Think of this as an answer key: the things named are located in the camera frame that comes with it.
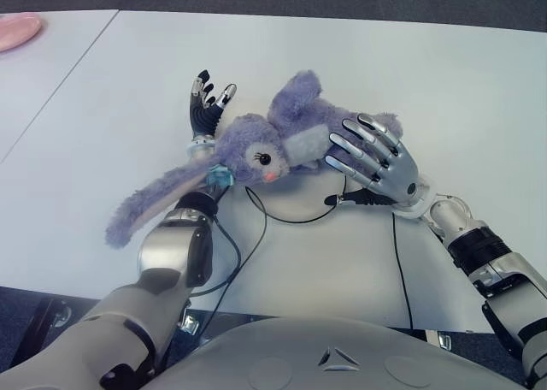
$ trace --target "pink plate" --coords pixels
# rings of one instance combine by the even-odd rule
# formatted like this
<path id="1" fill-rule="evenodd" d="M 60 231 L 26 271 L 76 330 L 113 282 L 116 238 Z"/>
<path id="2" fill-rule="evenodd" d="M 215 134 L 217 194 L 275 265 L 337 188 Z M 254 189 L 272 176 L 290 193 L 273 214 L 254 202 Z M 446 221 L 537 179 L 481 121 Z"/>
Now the pink plate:
<path id="1" fill-rule="evenodd" d="M 31 12 L 0 18 L 0 52 L 24 44 L 40 30 L 42 20 Z"/>

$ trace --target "triangle logo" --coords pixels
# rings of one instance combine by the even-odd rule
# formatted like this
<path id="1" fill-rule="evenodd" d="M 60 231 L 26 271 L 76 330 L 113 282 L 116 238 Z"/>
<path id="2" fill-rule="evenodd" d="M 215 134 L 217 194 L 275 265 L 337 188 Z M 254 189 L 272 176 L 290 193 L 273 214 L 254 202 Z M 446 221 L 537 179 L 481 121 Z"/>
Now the triangle logo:
<path id="1" fill-rule="evenodd" d="M 359 371 L 359 363 L 348 353 L 342 352 L 337 347 L 334 347 L 334 351 L 328 347 L 317 365 L 323 371 Z"/>

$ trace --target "robotic arm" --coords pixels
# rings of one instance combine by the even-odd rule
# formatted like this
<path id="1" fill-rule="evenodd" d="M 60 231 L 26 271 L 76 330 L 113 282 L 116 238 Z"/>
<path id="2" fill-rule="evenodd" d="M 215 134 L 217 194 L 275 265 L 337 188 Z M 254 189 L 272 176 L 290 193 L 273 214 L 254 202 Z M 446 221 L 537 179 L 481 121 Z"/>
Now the robotic arm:
<path id="1" fill-rule="evenodd" d="M 191 91 L 192 159 L 215 146 L 215 129 L 236 91 L 207 99 L 207 71 Z M 212 272 L 211 223 L 220 186 L 187 193 L 145 238 L 137 283 L 120 287 L 35 357 L 0 375 L 2 389 L 136 389 L 154 378 L 194 287 Z"/>
<path id="2" fill-rule="evenodd" d="M 368 115 L 344 127 L 363 147 L 332 133 L 331 141 L 358 162 L 327 156 L 326 163 L 363 189 L 327 204 L 385 204 L 395 215 L 425 221 L 486 301 L 482 311 L 507 351 L 522 361 L 529 387 L 547 386 L 547 281 L 488 225 L 474 219 L 461 199 L 433 191 L 404 145 Z"/>

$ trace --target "purple plush rabbit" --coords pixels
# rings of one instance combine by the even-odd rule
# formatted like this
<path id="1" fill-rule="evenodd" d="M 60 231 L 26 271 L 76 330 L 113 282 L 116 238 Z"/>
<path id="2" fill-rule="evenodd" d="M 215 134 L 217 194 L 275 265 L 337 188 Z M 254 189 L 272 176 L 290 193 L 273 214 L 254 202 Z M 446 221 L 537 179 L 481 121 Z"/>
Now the purple plush rabbit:
<path id="1" fill-rule="evenodd" d="M 219 164 L 229 169 L 236 182 L 250 186 L 277 180 L 290 172 L 317 171 L 329 151 L 348 164 L 355 163 L 340 148 L 331 150 L 329 133 L 347 137 L 342 120 L 355 121 L 359 113 L 336 107 L 319 98 L 320 94 L 321 84 L 313 71 L 298 73 L 275 96 L 267 119 L 254 114 L 236 118 L 217 139 L 211 157 L 175 168 L 126 199 L 106 230 L 107 243 L 113 247 L 126 245 L 135 231 Z M 380 114 L 374 119 L 399 138 L 402 136 L 395 115 Z"/>

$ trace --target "pink nose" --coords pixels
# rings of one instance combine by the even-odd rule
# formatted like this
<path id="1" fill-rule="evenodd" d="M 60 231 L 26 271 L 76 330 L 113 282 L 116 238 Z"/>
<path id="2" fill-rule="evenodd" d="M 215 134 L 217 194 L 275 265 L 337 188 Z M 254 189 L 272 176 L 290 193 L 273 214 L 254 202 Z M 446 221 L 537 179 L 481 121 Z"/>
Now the pink nose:
<path id="1" fill-rule="evenodd" d="M 264 180 L 266 182 L 272 182 L 277 179 L 277 175 L 274 172 L 269 172 L 264 175 Z"/>

